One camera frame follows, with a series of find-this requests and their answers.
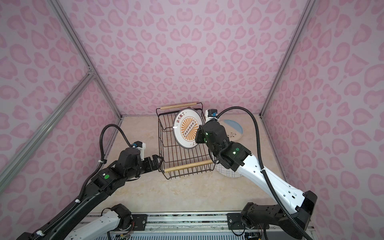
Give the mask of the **black wire dish rack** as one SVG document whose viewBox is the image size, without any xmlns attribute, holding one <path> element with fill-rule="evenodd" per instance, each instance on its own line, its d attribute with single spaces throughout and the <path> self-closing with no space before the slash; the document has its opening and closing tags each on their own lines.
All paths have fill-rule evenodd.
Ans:
<svg viewBox="0 0 384 240">
<path fill-rule="evenodd" d="M 216 164 L 205 144 L 196 143 L 205 123 L 204 105 L 187 103 L 156 109 L 159 171 L 167 180 L 211 172 Z"/>
</svg>

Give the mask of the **cream blue plate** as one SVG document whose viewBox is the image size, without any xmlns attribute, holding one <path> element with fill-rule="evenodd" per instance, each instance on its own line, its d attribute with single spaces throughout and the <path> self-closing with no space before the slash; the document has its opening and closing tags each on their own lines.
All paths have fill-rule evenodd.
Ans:
<svg viewBox="0 0 384 240">
<path fill-rule="evenodd" d="M 233 120 L 220 120 L 219 123 L 225 128 L 230 141 L 238 142 L 243 136 L 242 126 Z"/>
</svg>

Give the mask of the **orange sunburst plate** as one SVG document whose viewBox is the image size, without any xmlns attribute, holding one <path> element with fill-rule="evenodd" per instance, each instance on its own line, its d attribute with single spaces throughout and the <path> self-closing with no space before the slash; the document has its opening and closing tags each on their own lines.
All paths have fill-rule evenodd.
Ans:
<svg viewBox="0 0 384 240">
<path fill-rule="evenodd" d="M 179 111 L 173 123 L 176 142 L 184 149 L 195 148 L 198 145 L 195 140 L 196 133 L 202 124 L 203 119 L 196 110 L 186 108 Z"/>
</svg>

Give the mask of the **white plaid plate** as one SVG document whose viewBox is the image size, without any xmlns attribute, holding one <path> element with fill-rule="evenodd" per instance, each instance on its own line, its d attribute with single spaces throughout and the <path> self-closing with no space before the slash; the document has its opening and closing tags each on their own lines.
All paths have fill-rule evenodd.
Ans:
<svg viewBox="0 0 384 240">
<path fill-rule="evenodd" d="M 233 170 L 231 169 L 226 169 L 224 168 L 221 164 L 217 164 L 215 166 L 215 169 L 220 173 L 222 174 L 223 176 L 225 177 L 229 177 L 229 178 L 240 178 L 242 175 L 234 172 Z"/>
</svg>

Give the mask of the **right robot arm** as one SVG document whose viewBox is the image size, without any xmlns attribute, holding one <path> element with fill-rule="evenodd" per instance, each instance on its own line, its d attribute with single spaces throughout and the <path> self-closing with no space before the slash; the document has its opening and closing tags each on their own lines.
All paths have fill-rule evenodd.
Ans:
<svg viewBox="0 0 384 240">
<path fill-rule="evenodd" d="M 223 167 L 246 177 L 275 200 L 275 205 L 246 204 L 241 212 L 246 229 L 273 225 L 297 240 L 311 239 L 306 230 L 318 199 L 314 192 L 303 192 L 271 172 L 250 150 L 231 142 L 217 121 L 200 125 L 196 142 L 205 144 Z"/>
</svg>

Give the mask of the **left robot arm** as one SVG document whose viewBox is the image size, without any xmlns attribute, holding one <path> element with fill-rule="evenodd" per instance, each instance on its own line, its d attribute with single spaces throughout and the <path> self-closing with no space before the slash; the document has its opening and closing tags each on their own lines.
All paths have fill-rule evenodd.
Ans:
<svg viewBox="0 0 384 240">
<path fill-rule="evenodd" d="M 97 205 L 110 197 L 126 182 L 132 182 L 141 175 L 157 171 L 163 157 L 153 155 L 141 158 L 138 148 L 127 148 L 118 160 L 100 170 L 59 214 L 33 233 L 24 232 L 19 240 L 63 240 Z"/>
</svg>

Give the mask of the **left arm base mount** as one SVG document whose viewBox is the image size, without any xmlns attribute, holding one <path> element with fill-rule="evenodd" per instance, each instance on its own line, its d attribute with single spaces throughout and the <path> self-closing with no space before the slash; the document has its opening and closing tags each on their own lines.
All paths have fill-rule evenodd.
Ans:
<svg viewBox="0 0 384 240">
<path fill-rule="evenodd" d="M 112 231 L 117 232 L 130 232 L 130 231 L 144 231 L 146 228 L 148 215 L 146 214 L 133 214 L 119 218 L 118 226 Z"/>
</svg>

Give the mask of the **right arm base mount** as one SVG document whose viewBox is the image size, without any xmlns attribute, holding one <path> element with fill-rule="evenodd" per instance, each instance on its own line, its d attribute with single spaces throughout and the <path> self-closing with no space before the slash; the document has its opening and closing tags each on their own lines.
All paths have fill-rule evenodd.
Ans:
<svg viewBox="0 0 384 240">
<path fill-rule="evenodd" d="M 247 230 L 243 215 L 241 213 L 227 213 L 227 223 L 229 230 Z"/>
</svg>

